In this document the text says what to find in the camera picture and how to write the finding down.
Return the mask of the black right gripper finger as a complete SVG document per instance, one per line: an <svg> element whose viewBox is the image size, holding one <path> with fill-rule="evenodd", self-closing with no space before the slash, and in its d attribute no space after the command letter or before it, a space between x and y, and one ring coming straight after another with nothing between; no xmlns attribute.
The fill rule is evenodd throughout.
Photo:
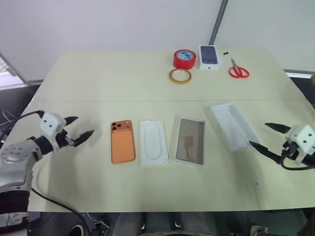
<svg viewBox="0 0 315 236"><path fill-rule="evenodd" d="M255 143L252 141L249 141L249 143L251 144L251 146L253 148L255 148L259 153L261 153L262 155L272 159L273 161L275 161L277 164L280 164L280 160L281 157L279 155L276 155L275 153L269 151L269 149L259 143Z"/></svg>
<svg viewBox="0 0 315 236"><path fill-rule="evenodd" d="M278 124L278 123L265 123L266 126L270 127L271 129L280 132L282 134L286 134L289 130L290 127L283 125L283 124Z"/></svg>

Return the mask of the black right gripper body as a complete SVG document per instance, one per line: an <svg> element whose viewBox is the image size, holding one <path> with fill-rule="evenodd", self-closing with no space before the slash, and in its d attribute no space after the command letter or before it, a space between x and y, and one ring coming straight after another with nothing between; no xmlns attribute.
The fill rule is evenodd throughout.
<svg viewBox="0 0 315 236"><path fill-rule="evenodd" d="M298 155L299 155L298 145L295 142L289 143L288 141L286 141L283 144L283 150L282 150L282 154L281 154L281 158L280 158L280 164L283 164L284 160L286 158L288 158L290 160L295 160Z"/></svg>

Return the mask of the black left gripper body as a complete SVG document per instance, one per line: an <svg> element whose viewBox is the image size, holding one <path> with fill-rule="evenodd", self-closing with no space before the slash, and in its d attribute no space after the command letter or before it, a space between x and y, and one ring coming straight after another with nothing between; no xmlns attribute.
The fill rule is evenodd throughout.
<svg viewBox="0 0 315 236"><path fill-rule="evenodd" d="M56 142L59 146L59 149L66 146L74 147L74 141L71 138L69 138L67 135L68 135L68 132L65 131L64 129L56 135Z"/></svg>

